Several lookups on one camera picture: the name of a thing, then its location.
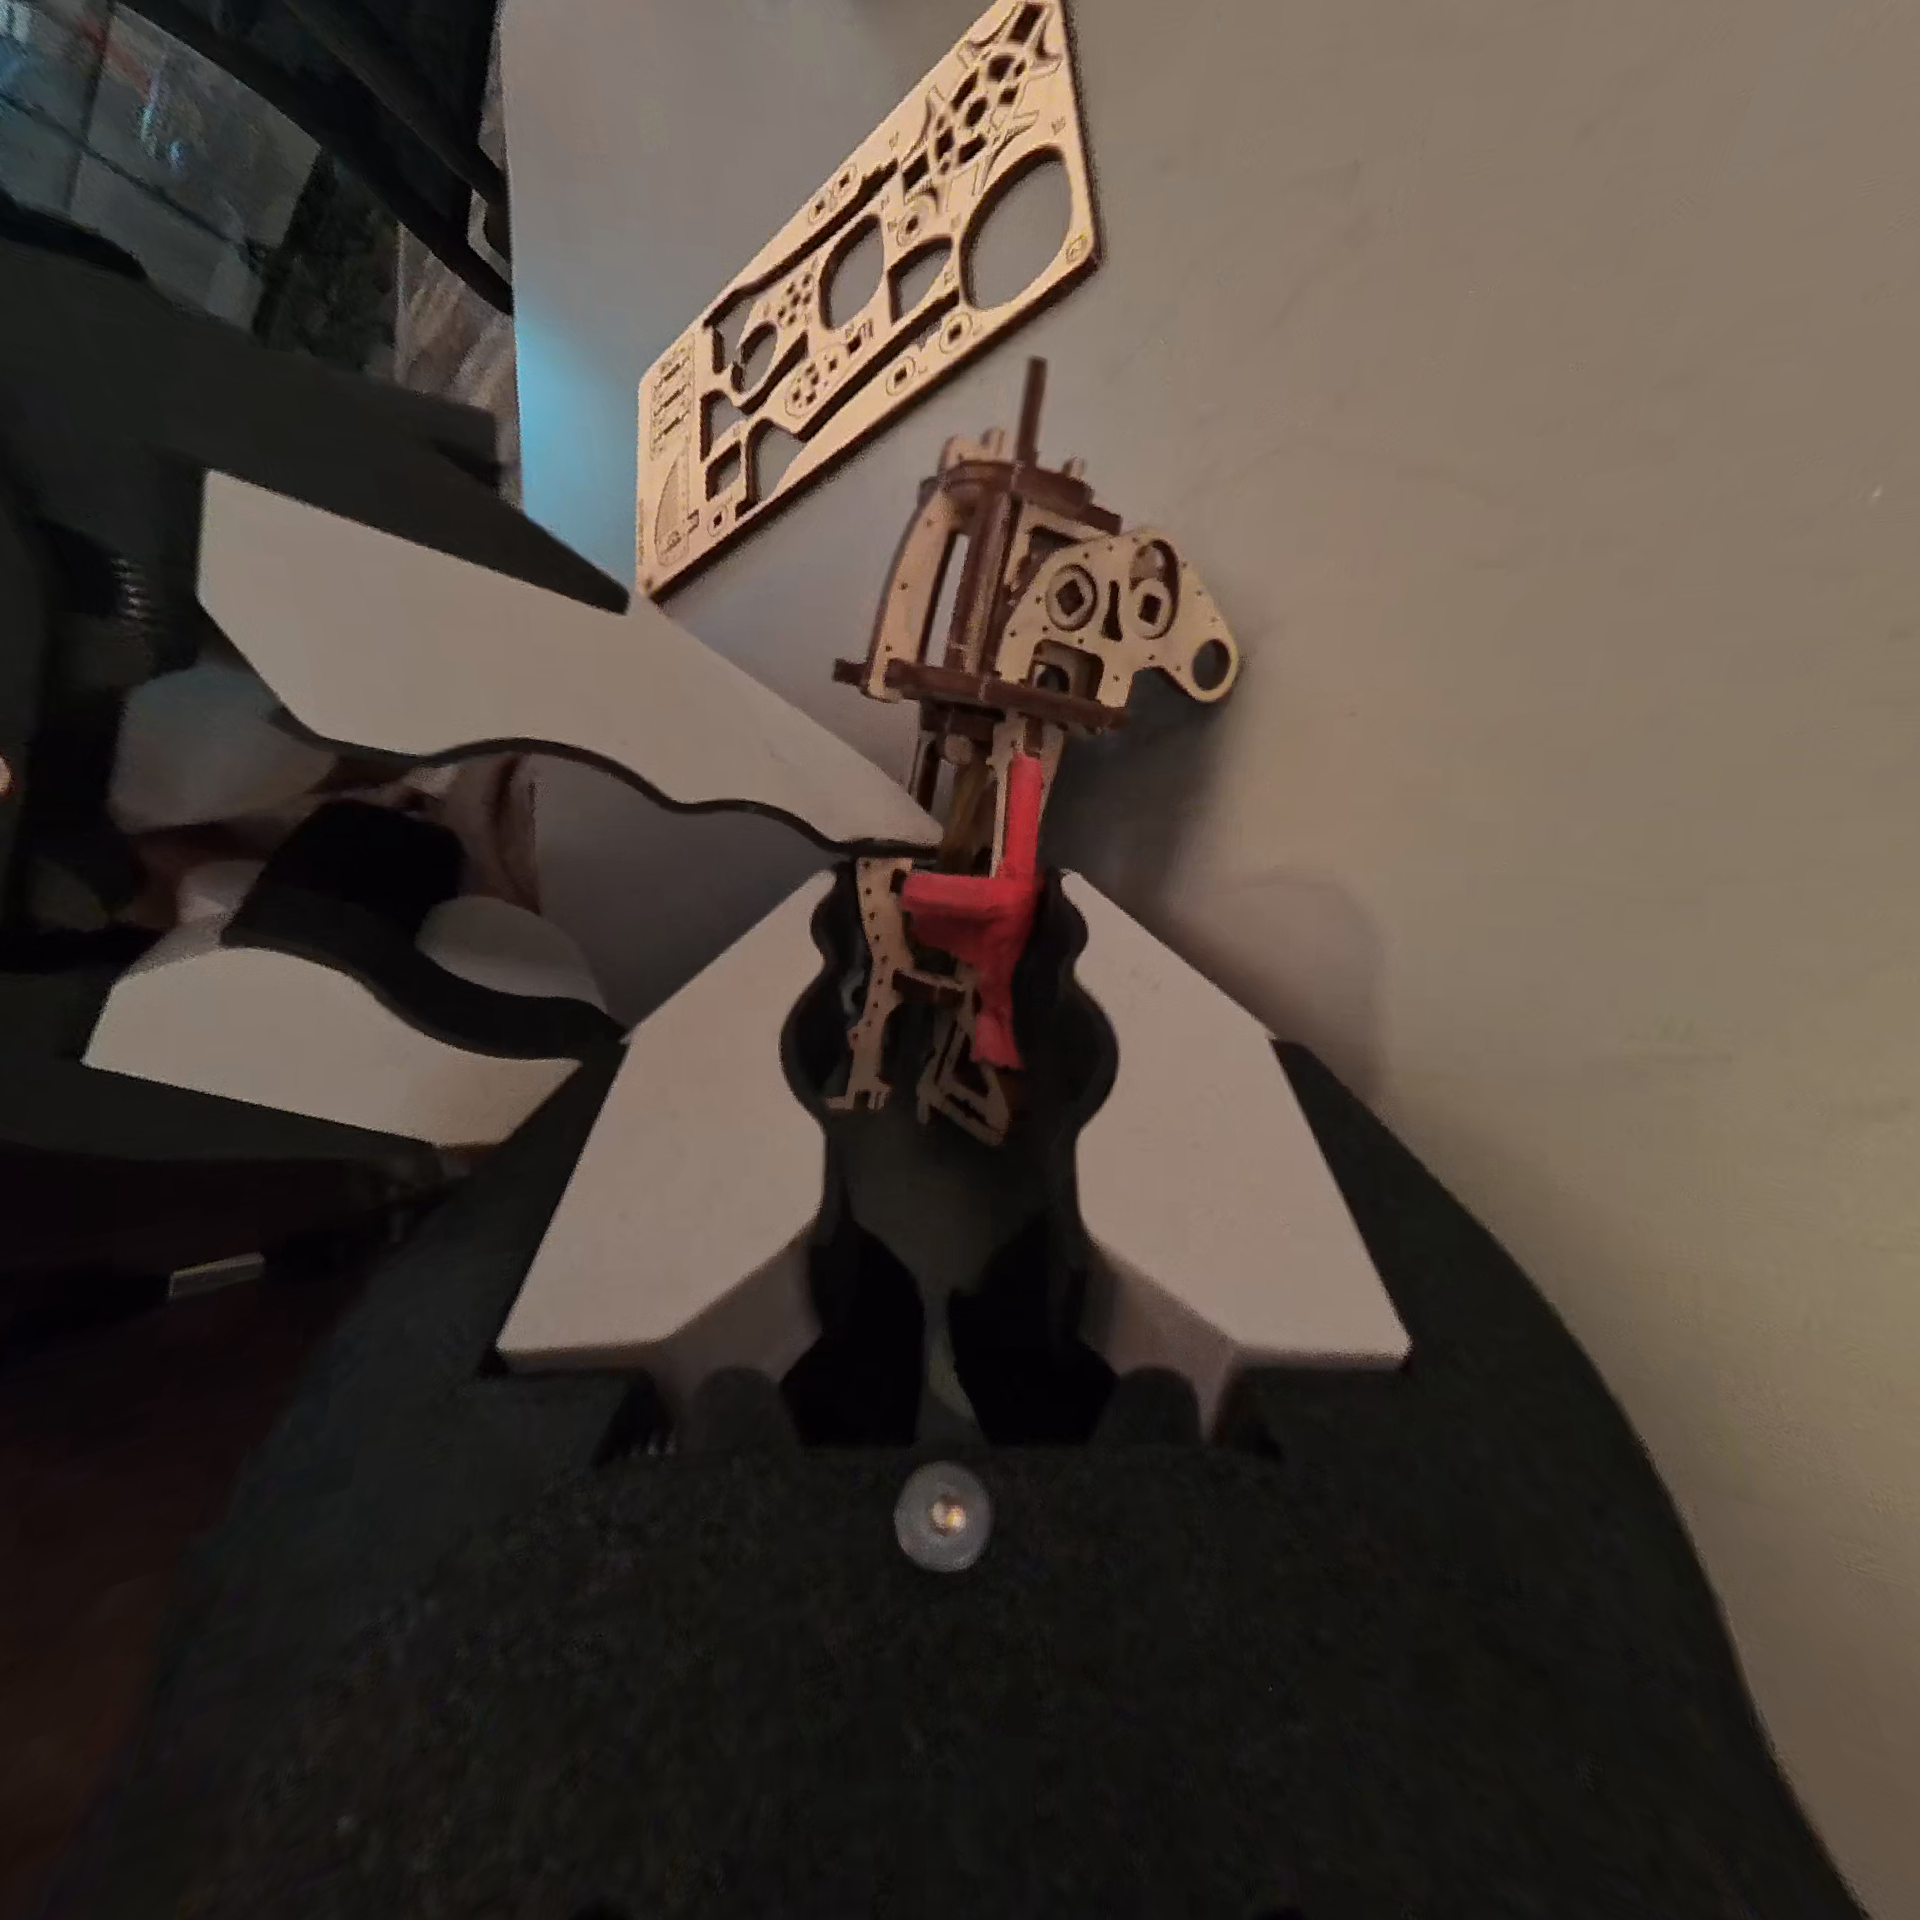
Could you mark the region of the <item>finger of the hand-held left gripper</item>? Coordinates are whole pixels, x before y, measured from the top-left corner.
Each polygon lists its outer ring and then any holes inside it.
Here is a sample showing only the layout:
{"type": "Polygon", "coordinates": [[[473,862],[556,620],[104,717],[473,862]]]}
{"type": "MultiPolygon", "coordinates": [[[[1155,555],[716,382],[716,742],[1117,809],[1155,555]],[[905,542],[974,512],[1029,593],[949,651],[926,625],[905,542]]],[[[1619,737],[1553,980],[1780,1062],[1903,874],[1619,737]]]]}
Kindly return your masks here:
{"type": "Polygon", "coordinates": [[[653,605],[592,609],[224,472],[204,477],[196,590],[292,724],[350,752],[541,752],[838,856],[944,834],[899,780],[653,605]]]}
{"type": "Polygon", "coordinates": [[[432,1147],[497,1146],[622,1046],[583,950],[425,809],[323,802],[191,848],[89,1069],[432,1147]]]}

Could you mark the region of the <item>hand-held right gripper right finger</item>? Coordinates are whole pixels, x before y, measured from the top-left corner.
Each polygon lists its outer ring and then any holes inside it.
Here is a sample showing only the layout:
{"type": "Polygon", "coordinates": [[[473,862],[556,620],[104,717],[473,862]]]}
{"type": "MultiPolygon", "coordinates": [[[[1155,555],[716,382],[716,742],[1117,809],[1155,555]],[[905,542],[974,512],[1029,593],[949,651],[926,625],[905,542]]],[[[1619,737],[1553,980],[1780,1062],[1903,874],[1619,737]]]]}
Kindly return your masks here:
{"type": "Polygon", "coordinates": [[[1073,1141],[1088,1344],[1117,1376],[1401,1368],[1409,1337],[1272,1035],[1083,875],[1063,898],[1117,1059],[1073,1141]]]}

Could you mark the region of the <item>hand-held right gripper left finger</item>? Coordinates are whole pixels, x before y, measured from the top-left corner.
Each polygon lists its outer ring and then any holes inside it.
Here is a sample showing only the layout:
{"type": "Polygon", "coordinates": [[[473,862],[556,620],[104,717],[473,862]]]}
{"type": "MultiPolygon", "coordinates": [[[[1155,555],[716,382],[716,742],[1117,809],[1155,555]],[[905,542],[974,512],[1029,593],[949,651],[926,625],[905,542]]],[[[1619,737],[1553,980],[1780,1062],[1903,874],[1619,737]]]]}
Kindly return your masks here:
{"type": "Polygon", "coordinates": [[[809,878],[633,1028],[497,1332],[507,1369],[780,1378],[816,1339],[828,1141],[781,1041],[830,893],[809,878]]]}

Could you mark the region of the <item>red tape piece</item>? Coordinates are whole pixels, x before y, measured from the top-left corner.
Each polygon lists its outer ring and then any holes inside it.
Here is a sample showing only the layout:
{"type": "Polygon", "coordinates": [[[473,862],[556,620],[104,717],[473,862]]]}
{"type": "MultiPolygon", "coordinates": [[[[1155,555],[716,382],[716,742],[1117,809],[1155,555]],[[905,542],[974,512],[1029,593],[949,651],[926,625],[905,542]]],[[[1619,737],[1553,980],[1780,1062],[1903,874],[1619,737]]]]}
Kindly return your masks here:
{"type": "Polygon", "coordinates": [[[1020,1073],[1015,973],[1033,931],[1040,891],[1043,760],[1016,752],[1001,784],[1003,845],[997,874],[911,870],[901,904],[913,934],[975,973],[971,1049],[977,1062],[1020,1073]]]}

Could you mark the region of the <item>wooden mechanical model assembly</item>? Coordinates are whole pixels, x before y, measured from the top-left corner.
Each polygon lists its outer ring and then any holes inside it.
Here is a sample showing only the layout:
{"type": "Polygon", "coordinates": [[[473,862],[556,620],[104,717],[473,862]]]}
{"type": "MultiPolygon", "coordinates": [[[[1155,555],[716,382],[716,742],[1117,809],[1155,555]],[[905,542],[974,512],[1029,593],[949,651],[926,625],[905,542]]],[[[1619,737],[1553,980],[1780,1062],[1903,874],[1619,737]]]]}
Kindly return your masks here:
{"type": "Polygon", "coordinates": [[[1043,462],[1045,390],[1047,363],[1033,356],[1015,432],[944,445],[899,542],[867,653],[832,667],[870,701],[917,707],[905,784],[944,834],[926,856],[854,865],[863,988],[848,1018],[846,1080],[825,1104],[832,1113],[884,1109],[895,1018],[918,1001],[931,1008],[918,1117],[944,1116],[987,1146],[1013,1128],[1024,1068],[975,1060],[975,973],[913,934],[903,881],[997,874],[1001,784],[1016,752],[1043,760],[1045,811],[1067,742],[1117,731],[1141,676],[1221,705],[1240,673],[1228,617],[1172,536],[1105,510],[1080,462],[1043,462]]]}

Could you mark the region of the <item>laser-cut wooden parts sheet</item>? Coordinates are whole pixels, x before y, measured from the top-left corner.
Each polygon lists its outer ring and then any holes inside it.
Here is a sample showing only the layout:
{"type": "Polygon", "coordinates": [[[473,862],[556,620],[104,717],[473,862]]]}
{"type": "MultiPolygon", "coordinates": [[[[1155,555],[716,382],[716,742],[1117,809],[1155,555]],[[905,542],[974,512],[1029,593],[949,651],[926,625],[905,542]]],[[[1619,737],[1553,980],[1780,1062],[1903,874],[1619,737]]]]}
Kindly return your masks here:
{"type": "Polygon", "coordinates": [[[1089,276],[1102,257],[1071,14],[990,4],[639,382],[636,585],[678,590],[1089,276]],[[975,251],[1055,168],[1063,235],[1015,292],[975,251]]]}

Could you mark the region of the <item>black office chair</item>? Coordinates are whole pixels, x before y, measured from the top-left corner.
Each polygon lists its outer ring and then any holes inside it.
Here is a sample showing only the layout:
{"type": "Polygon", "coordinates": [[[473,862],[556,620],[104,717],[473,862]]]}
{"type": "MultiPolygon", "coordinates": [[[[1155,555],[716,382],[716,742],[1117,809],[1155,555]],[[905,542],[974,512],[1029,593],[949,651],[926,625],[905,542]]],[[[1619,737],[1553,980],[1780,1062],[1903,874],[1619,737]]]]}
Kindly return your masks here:
{"type": "Polygon", "coordinates": [[[507,221],[481,147],[497,4],[133,2],[336,158],[397,228],[495,313],[511,281],[476,251],[470,206],[507,221]]]}

